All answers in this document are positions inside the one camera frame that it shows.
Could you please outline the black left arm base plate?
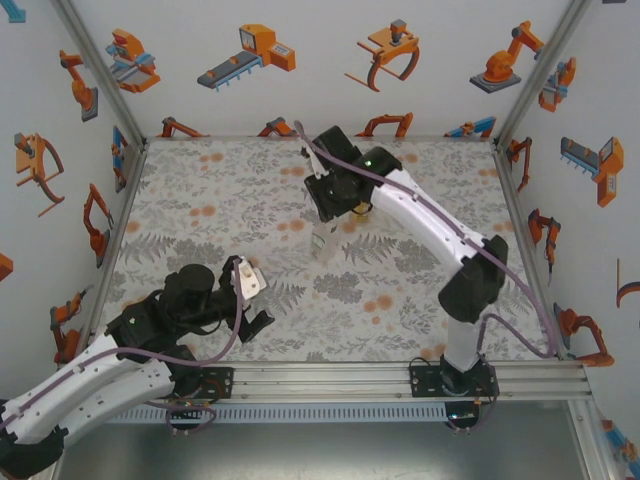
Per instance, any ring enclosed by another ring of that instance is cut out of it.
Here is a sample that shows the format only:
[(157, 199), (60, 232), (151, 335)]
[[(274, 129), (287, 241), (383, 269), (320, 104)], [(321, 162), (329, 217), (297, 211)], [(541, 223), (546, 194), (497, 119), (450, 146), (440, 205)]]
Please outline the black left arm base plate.
[(202, 367), (190, 370), (175, 384), (171, 398), (187, 401), (210, 401), (231, 397), (234, 369), (231, 367)]

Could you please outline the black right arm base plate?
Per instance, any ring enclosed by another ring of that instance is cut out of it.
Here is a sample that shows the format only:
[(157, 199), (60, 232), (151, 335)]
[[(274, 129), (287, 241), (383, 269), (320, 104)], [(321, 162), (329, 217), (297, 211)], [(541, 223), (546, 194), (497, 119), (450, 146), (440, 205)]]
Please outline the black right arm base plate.
[(409, 367), (409, 380), (413, 398), (493, 398), (500, 394), (495, 369), (481, 360), (466, 372), (446, 362), (419, 363)]

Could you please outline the floral table mat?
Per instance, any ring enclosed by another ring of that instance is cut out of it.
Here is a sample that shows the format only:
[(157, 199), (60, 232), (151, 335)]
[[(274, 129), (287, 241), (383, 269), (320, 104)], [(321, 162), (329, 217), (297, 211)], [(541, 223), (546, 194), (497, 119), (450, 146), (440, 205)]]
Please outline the floral table mat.
[[(220, 271), (242, 255), (267, 288), (251, 303), (275, 322), (235, 342), (229, 361), (407, 361), (438, 359), (449, 319), (437, 296), (448, 275), (387, 214), (338, 221), (339, 246), (327, 263), (311, 255), (320, 223), (304, 184), (310, 163), (298, 142), (152, 144), (142, 170), (101, 320), (160, 288), (196, 263)], [(184, 343), (200, 359), (219, 353), (227, 327)]]

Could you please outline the aluminium frame post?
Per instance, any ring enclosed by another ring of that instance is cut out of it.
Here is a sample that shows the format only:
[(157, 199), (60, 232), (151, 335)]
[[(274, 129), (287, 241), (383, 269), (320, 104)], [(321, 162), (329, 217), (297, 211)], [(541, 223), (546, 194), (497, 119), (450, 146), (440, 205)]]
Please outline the aluminium frame post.
[(593, 401), (572, 400), (568, 410), (584, 480), (619, 480), (614, 456)]
[(551, 69), (557, 64), (560, 54), (571, 39), (592, 2), (593, 0), (569, 1), (568, 6), (554, 27), (549, 41), (543, 47), (543, 51), (536, 61), (536, 66), (526, 80), (523, 90), (517, 97), (513, 108), (504, 121), (495, 143), (498, 151), (505, 149), (512, 140), (514, 133), (546, 82)]
[(72, 0), (49, 0), (65, 30), (73, 40), (85, 64), (94, 75), (98, 87), (106, 97), (120, 121), (124, 133), (135, 147), (142, 151), (146, 146), (146, 135), (142, 132), (120, 89), (112, 78), (97, 45)]

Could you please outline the clear plastic bottle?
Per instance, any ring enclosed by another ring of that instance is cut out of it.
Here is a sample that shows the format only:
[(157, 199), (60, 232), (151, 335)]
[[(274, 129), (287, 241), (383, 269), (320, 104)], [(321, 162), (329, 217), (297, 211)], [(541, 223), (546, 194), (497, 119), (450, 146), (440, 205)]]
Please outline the clear plastic bottle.
[(336, 219), (315, 225), (310, 237), (312, 257), (320, 263), (329, 262), (339, 246), (339, 237), (340, 231)]

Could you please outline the aluminium frame rail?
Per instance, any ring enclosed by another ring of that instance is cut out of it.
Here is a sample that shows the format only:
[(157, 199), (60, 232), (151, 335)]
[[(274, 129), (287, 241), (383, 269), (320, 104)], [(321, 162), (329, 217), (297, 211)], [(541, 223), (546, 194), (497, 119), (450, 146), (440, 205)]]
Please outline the aluminium frame rail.
[[(453, 142), (453, 143), (487, 143), (493, 145), (497, 142), (497, 139), (494, 137), (444, 137), (438, 135), (409, 135), (404, 138), (393, 137), (390, 135), (379, 135), (373, 137), (357, 137), (354, 135), (348, 135), (347, 139), (352, 143), (357, 142), (383, 142), (383, 143), (391, 143), (391, 142)], [(301, 141), (302, 138), (297, 137), (279, 137), (279, 136), (268, 136), (268, 137), (259, 137), (259, 136), (246, 136), (246, 135), (214, 135), (214, 136), (204, 136), (204, 137), (148, 137), (146, 142), (148, 145), (151, 144), (159, 144), (161, 142), (164, 143), (176, 143), (176, 142), (195, 142), (196, 144), (204, 144), (206, 142), (249, 142), (249, 141), (263, 141), (263, 142), (285, 142), (285, 143), (295, 143)]]
[(512, 179), (509, 162), (505, 152), (503, 150), (498, 151), (496, 146), (494, 147), (494, 159), (524, 266), (528, 289), (526, 294), (534, 306), (541, 331), (547, 336), (547, 345), (551, 351), (547, 358), (563, 360), (564, 345), (561, 341), (556, 321), (551, 318), (553, 311), (549, 306), (545, 287), (541, 283), (536, 268), (534, 246), (529, 237), (526, 218)]
[(115, 229), (113, 230), (113, 235), (111, 237), (111, 241), (107, 250), (101, 282), (99, 288), (97, 289), (91, 318), (88, 324), (91, 332), (96, 331), (100, 324), (103, 308), (111, 283), (111, 278), (117, 264), (121, 243), (126, 231), (126, 224), (129, 220), (130, 212), (135, 200), (142, 170), (147, 157), (148, 147), (149, 144), (143, 145), (133, 157), (133, 165), (132, 170), (130, 171), (129, 180), (127, 182), (124, 203), (122, 205), (119, 217), (117, 218)]

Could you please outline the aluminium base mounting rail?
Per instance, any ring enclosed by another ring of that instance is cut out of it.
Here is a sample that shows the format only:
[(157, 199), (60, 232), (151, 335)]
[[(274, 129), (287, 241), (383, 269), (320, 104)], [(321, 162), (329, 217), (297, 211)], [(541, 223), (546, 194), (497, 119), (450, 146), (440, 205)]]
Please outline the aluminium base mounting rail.
[[(234, 369), (228, 403), (412, 402), (403, 362), (227, 362)], [(575, 361), (493, 361), (506, 401), (590, 400), (585, 368)]]

